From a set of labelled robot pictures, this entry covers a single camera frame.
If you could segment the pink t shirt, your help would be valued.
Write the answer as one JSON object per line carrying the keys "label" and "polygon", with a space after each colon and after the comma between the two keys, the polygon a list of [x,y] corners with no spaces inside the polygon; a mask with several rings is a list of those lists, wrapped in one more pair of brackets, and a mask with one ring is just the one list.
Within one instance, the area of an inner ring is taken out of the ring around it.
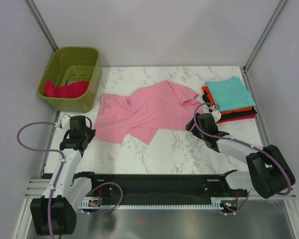
{"label": "pink t shirt", "polygon": [[121,144],[127,134],[150,144],[159,129],[184,131],[200,104],[191,88],[170,81],[137,89],[130,96],[103,94],[96,136]]}

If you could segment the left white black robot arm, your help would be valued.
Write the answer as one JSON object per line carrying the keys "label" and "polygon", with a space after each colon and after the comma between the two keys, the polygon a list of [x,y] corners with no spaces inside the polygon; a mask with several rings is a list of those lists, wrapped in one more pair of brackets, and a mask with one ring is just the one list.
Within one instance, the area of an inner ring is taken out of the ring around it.
{"label": "left white black robot arm", "polygon": [[50,182],[41,197],[30,203],[35,232],[39,236],[55,238],[72,234],[84,197],[99,192],[99,183],[90,178],[91,172],[82,177],[75,175],[84,151],[95,136],[95,130],[86,125],[87,121],[85,116],[69,119],[69,129],[59,145],[61,157]]}

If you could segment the red t shirt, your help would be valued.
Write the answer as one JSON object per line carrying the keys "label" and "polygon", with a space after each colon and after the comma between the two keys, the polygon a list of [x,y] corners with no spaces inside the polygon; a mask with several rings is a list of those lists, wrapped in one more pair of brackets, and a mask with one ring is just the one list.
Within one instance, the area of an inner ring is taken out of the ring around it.
{"label": "red t shirt", "polygon": [[44,95],[53,98],[74,99],[85,94],[89,87],[88,81],[75,82],[67,86],[56,87],[51,81],[45,83]]}

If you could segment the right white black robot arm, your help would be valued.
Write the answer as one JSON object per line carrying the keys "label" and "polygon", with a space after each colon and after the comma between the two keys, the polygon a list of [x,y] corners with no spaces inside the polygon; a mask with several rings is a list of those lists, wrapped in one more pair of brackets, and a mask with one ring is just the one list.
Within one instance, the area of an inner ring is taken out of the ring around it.
{"label": "right white black robot arm", "polygon": [[247,164],[247,171],[225,174],[225,179],[218,183],[222,195],[230,196],[236,189],[242,189],[256,191],[268,199],[291,192],[296,179],[277,146],[252,146],[238,140],[230,133],[220,131],[211,113],[196,113],[185,129],[203,140],[208,148]]}

